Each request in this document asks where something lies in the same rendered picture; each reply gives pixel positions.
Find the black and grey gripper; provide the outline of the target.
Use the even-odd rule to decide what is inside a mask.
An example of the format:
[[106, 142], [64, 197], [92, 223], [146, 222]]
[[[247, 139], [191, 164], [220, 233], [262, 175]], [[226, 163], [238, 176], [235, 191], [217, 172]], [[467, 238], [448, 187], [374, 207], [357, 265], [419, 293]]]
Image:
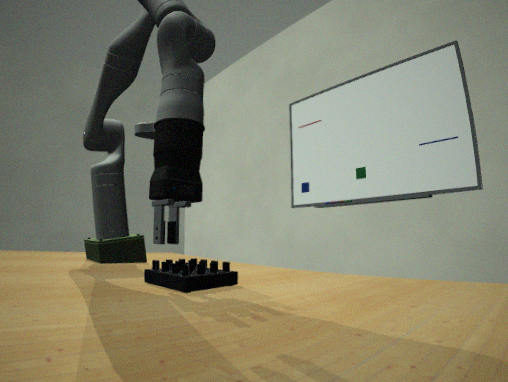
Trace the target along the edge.
[[[186, 89], [160, 95], [156, 123], [140, 122], [135, 136], [154, 140], [149, 199], [154, 206], [153, 243], [165, 244], [164, 206], [169, 206], [167, 244], [179, 244], [179, 208], [202, 201], [199, 173], [205, 127], [203, 98]], [[155, 138], [154, 138], [155, 135]]]

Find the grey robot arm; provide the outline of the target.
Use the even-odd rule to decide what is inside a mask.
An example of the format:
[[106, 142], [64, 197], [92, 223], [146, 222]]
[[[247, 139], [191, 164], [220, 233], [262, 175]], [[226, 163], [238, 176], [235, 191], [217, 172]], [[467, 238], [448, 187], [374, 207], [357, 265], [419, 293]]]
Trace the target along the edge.
[[158, 27], [157, 48], [162, 71], [160, 95], [172, 89], [186, 89], [203, 98], [204, 73], [197, 63], [208, 60], [215, 50], [213, 32], [182, 0], [138, 1], [144, 7], [143, 12], [108, 48], [83, 133], [87, 150], [107, 152], [104, 162], [91, 167], [98, 240], [129, 236], [124, 127], [120, 121], [105, 116], [111, 104], [136, 79], [154, 25]]

